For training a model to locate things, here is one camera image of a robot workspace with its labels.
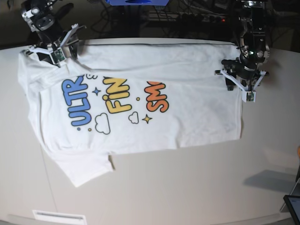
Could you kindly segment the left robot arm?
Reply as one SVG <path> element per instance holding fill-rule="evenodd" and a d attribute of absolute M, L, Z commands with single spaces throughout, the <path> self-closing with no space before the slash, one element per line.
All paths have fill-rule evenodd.
<path fill-rule="evenodd" d="M 240 52 L 234 60 L 222 60 L 227 89 L 238 86 L 254 92 L 265 75 L 259 70 L 270 56 L 266 31 L 265 0 L 234 0 L 230 10 L 230 26 Z"/>

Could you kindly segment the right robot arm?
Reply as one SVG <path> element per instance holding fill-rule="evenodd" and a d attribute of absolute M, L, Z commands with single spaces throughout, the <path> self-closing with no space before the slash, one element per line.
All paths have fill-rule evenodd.
<path fill-rule="evenodd" d="M 69 50 L 72 59 L 78 59 L 77 31 L 82 26 L 75 23 L 69 31 L 64 30 L 59 20 L 65 17 L 74 5 L 68 3 L 54 13 L 53 5 L 56 2 L 55 0 L 26 0 L 21 4 L 21 14 L 30 31 L 38 37 L 38 42 L 26 53 L 36 53 L 40 61 L 59 67 L 60 63 L 67 58 L 66 49 Z"/>

